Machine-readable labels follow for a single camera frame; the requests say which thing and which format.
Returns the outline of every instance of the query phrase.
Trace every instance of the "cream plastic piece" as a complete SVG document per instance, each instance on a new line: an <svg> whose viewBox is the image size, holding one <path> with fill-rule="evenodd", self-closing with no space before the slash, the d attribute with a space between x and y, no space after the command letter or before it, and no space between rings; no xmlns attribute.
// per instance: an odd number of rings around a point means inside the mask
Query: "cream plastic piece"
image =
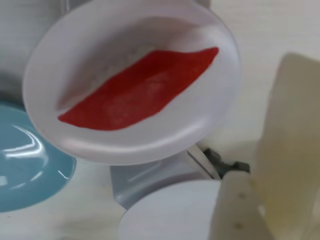
<svg viewBox="0 0 320 240"><path fill-rule="evenodd" d="M263 214L251 177L244 172L229 172L222 180L209 239L274 240Z"/></svg>
<svg viewBox="0 0 320 240"><path fill-rule="evenodd" d="M252 170L277 240L320 239L319 89L319 62L282 60Z"/></svg>

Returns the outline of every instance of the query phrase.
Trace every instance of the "plastic container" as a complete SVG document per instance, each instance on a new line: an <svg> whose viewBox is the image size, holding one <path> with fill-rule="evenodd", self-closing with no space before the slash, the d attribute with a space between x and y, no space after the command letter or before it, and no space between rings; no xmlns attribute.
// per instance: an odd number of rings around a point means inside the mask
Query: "plastic container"
<svg viewBox="0 0 320 240"><path fill-rule="evenodd" d="M161 112L117 131L79 128L58 116L85 98L108 65L141 45L193 52L218 47L214 63ZM206 136L238 88L236 43L222 21L191 0L96 0L61 19L33 53L24 102L37 130L71 155L128 165L177 154Z"/></svg>

